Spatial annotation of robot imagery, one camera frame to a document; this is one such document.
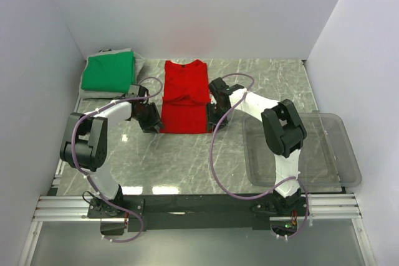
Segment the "red t shirt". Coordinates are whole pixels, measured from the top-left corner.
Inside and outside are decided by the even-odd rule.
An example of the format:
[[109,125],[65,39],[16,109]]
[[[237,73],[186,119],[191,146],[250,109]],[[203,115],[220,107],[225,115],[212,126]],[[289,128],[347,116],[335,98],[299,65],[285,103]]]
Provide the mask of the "red t shirt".
[[162,133],[208,133],[206,105],[211,101],[208,67],[200,60],[188,64],[165,62]]

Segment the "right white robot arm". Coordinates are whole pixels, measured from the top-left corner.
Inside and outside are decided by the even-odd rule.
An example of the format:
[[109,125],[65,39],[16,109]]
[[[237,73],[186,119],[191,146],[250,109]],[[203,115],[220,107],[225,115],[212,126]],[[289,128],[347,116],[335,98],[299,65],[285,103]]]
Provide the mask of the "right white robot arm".
[[[206,105],[208,128],[212,131],[209,148],[209,167],[217,185],[229,196],[250,201],[271,196],[267,202],[273,214],[286,216],[300,203],[299,176],[300,151],[307,132],[295,105],[291,100],[271,100],[249,88],[236,84],[229,86],[218,77],[208,85],[214,103]],[[239,196],[229,192],[216,175],[213,164],[213,146],[218,130],[228,124],[227,117],[233,111],[241,111],[262,123],[268,148],[274,155],[276,182],[268,191],[255,196]]]

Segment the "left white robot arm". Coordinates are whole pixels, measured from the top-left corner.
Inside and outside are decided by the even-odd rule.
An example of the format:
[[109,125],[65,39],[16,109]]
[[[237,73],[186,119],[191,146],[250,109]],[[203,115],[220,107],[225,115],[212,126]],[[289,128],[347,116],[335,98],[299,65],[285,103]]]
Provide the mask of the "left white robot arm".
[[105,165],[108,129],[123,121],[136,120],[145,133],[163,128],[160,114],[148,89],[132,85],[127,94],[88,113],[71,113],[60,146],[60,159],[77,169],[94,190],[90,206],[110,217],[127,212],[122,187]]

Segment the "folded green t shirt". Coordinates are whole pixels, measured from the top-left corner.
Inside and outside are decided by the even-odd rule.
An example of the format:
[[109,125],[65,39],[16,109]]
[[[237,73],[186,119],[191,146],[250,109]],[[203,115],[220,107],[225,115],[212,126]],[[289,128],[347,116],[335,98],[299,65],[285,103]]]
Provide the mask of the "folded green t shirt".
[[127,93],[135,84],[135,58],[132,51],[100,52],[87,58],[81,89],[93,92]]

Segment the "folded grey t shirt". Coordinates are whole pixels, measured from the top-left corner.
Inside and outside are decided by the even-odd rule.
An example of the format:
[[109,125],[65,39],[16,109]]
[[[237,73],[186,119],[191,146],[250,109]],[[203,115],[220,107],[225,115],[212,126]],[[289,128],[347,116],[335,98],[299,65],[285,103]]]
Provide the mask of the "folded grey t shirt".
[[[138,82],[138,74],[140,73],[141,69],[144,66],[145,63],[145,59],[138,53],[134,52],[131,48],[126,48],[126,49],[120,49],[120,50],[101,50],[99,52],[97,52],[96,54],[92,54],[92,55],[99,55],[100,52],[106,52],[106,51],[111,51],[114,53],[117,52],[123,52],[123,51],[132,51],[134,54],[134,58],[135,58],[135,83]],[[80,78],[80,85],[79,85],[79,96],[81,99],[89,99],[89,98],[114,98],[114,97],[119,97],[121,95],[123,95],[124,93],[113,93],[113,92],[93,92],[93,91],[88,91],[88,90],[82,90],[81,89],[81,83],[82,83],[82,75]]]

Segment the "black base beam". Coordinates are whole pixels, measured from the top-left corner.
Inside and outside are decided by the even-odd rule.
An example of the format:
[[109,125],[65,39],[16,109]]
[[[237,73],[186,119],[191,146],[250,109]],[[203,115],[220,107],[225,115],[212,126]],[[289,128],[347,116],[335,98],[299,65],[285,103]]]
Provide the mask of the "black base beam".
[[300,194],[284,199],[277,193],[260,199],[240,200],[227,194],[124,196],[123,209],[91,199],[87,217],[101,220],[105,235],[124,230],[231,229],[270,230],[271,219],[304,216]]

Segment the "clear plastic bin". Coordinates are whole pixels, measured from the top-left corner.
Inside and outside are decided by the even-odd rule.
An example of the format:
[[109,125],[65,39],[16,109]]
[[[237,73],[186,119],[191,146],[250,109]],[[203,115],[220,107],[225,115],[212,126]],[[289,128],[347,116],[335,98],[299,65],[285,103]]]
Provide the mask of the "clear plastic bin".
[[[311,193],[335,193],[354,188],[362,176],[341,118],[313,111],[299,114],[307,138],[299,156],[299,179]],[[276,182],[276,164],[266,144],[261,121],[245,115],[242,121],[246,172],[259,187]]]

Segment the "aluminium rail frame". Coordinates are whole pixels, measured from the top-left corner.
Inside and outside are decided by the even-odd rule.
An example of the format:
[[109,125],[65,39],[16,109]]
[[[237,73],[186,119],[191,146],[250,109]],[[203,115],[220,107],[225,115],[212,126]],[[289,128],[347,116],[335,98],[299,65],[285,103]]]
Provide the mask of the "aluminium rail frame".
[[[246,175],[241,113],[220,131],[215,168],[232,192],[259,192]],[[215,194],[208,166],[209,135],[143,133],[134,121],[110,130],[108,162],[129,194]],[[65,163],[55,173],[55,197],[41,197],[21,259],[26,265],[371,265],[374,263],[354,194],[309,193],[310,223],[279,240],[251,229],[153,230],[114,244],[85,217],[89,185]]]

